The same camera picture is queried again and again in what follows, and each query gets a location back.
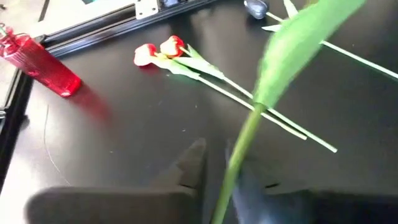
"red bottle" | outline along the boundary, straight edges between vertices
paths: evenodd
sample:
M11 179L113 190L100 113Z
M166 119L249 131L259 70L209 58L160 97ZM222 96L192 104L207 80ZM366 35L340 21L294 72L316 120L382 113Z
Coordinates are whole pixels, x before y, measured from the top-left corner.
M4 27L0 34L0 56L47 86L56 94L68 97L80 87L81 80L27 34L13 34Z

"black surface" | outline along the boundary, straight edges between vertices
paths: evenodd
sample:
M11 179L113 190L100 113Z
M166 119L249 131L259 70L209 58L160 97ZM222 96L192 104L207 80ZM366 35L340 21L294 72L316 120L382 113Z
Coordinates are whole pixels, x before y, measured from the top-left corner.
M272 13L287 15L281 1L270 4ZM368 1L330 42L398 72L397 8L393 0ZM46 187L145 186L198 137L222 151L227 139L236 139L248 111L201 83L135 67L134 49L148 42L159 46L177 34L251 90L270 36L260 28L265 24L247 15L242 1L220 1L62 57L85 81L85 94L63 100L34 84L30 124L16 145L0 219L19 221L27 199ZM393 197L397 100L395 80L324 47L277 110L338 153L263 120L248 159L264 185L279 183L272 193L327 189ZM217 184L222 160L213 160Z

